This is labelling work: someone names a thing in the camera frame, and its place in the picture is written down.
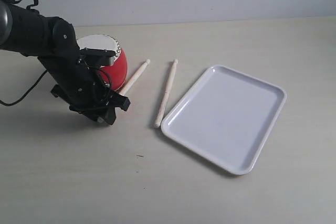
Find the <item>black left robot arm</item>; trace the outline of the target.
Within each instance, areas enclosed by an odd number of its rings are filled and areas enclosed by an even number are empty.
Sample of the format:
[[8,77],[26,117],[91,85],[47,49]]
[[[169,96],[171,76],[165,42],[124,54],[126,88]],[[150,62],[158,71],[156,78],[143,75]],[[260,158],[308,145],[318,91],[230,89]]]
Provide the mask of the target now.
[[92,121],[112,125],[115,109],[127,111],[130,106],[102,70],[118,52],[111,46],[79,46],[73,25],[60,17],[44,17],[1,0],[1,49],[37,57],[56,82],[52,95]]

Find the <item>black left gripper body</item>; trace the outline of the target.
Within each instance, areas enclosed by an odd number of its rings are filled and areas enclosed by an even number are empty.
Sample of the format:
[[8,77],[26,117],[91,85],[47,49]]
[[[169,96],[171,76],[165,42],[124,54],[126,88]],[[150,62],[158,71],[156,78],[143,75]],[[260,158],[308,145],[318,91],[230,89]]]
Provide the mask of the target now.
[[66,101],[70,110],[109,105],[110,89],[100,77],[99,67],[81,60],[79,48],[57,49],[38,60],[57,82],[51,93]]

